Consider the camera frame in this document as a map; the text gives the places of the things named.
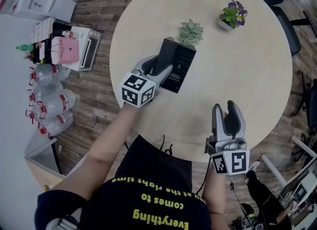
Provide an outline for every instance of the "succulent plant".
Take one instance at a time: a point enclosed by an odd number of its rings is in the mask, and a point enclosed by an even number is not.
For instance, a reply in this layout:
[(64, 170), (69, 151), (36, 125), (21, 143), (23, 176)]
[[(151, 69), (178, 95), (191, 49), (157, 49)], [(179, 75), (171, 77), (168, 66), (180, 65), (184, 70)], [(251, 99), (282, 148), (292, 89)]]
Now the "succulent plant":
[(189, 45), (194, 41), (200, 41), (203, 39), (202, 33), (203, 27), (200, 27), (200, 23), (194, 23), (192, 19), (187, 22), (180, 23), (183, 27), (179, 33), (179, 40), (184, 45)]

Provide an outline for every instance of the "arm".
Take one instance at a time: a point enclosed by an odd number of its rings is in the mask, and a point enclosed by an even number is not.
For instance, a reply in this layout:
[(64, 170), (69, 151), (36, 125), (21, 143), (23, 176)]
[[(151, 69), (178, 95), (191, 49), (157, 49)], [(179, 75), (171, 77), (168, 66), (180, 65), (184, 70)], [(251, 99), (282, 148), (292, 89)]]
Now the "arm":
[(142, 108), (125, 104), (93, 143), (83, 164), (53, 189), (66, 190), (89, 200), (105, 181)]
[(288, 211), (291, 210), (292, 207), (293, 207), (293, 203), (291, 202), (283, 211), (280, 212), (280, 214), (276, 218), (276, 221), (278, 224), (281, 223), (285, 219)]
[(223, 217), (226, 204), (225, 179), (226, 176), (217, 175), (213, 165), (209, 168), (203, 199), (209, 208), (213, 230), (229, 230)]

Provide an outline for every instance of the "black box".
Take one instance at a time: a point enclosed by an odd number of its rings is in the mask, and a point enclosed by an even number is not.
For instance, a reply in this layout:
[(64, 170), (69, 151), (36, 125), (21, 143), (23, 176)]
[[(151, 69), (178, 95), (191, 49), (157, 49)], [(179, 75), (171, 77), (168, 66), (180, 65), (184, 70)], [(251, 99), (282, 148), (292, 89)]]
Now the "black box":
[(177, 43), (172, 37), (165, 38), (158, 55), (157, 64), (169, 62), (173, 64), (173, 70), (161, 87), (178, 93), (195, 54), (196, 48), (193, 45), (184, 46)]

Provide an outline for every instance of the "person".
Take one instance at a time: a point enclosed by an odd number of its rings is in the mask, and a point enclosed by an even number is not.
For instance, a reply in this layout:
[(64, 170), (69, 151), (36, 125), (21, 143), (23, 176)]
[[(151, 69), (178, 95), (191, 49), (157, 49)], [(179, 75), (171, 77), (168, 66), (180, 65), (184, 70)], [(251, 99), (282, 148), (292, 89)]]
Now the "person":
[[(192, 193), (192, 163), (158, 150), (138, 136), (115, 177), (105, 182), (122, 145), (144, 107), (124, 104), (97, 138), (83, 164), (51, 190), (40, 194), (36, 230), (55, 229), (62, 219), (88, 229), (228, 230), (225, 176), (214, 168), (202, 197)], [(80, 217), (75, 212), (81, 208)]]
[(264, 229), (291, 230), (292, 224), (287, 213), (296, 206), (297, 202), (294, 199), (286, 208), (283, 208), (278, 199), (258, 179), (256, 170), (259, 164), (259, 161), (255, 161), (249, 167), (246, 179), (250, 196), (259, 209), (258, 221), (263, 223)]

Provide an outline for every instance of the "potted plant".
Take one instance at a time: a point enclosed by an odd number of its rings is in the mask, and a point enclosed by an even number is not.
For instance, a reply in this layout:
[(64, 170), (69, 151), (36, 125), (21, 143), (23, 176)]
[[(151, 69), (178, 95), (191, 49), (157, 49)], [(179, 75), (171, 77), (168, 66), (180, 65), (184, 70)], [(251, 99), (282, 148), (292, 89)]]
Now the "potted plant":
[(227, 31), (232, 31), (240, 25), (245, 24), (248, 12), (238, 1), (231, 0), (228, 7), (223, 9), (223, 14), (219, 16), (218, 25)]
[(200, 23), (194, 23), (192, 19), (187, 22), (181, 22), (182, 29), (179, 33), (179, 41), (181, 44), (187, 46), (195, 41), (203, 39), (203, 27), (200, 27)]

